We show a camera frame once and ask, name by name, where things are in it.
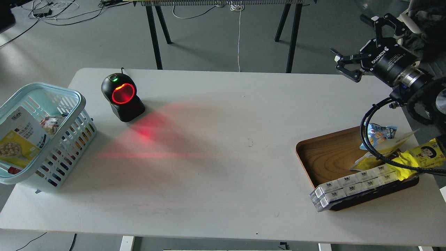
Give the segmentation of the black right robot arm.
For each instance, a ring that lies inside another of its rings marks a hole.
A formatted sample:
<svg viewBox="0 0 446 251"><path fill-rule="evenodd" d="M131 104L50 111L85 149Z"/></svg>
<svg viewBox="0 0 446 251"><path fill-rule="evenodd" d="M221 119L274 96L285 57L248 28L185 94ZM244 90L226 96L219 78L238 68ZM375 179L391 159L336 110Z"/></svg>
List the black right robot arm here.
<svg viewBox="0 0 446 251"><path fill-rule="evenodd" d="M445 176L444 169L413 167L400 164L378 152L366 136L374 114L382 107L405 107L407 113L421 124L433 124L440 132L437 142L445 150L445 78L434 78L419 68L420 59L404 48L399 40L411 33L410 28L390 13L384 17L360 16L361 21L373 28L375 36L357 54L342 55L335 49L336 70L358 83L370 73L392 89L388 98L373 104L361 120L360 136L366 150L377 160L417 173Z"/></svg>

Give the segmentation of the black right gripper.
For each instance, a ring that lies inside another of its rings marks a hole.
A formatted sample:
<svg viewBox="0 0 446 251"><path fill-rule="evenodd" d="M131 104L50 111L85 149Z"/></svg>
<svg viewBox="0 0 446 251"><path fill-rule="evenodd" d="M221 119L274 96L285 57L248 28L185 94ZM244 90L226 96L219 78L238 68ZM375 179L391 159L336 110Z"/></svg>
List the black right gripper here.
<svg viewBox="0 0 446 251"><path fill-rule="evenodd" d="M330 51L336 55L334 58L337 63L336 70L356 83L361 81L367 71L389 87L395 87L400 83L401 72L408 67L417 67L420 63L418 56L399 45L402 39L411 35L413 31L390 13L386 13L384 17L373 16L372 18L362 14L360 20L373 28L375 38L370 39L359 54L346 56L335 48L330 48ZM393 28L393 37L383 37L384 26ZM360 65L360 68L349 70L346 65Z"/></svg>

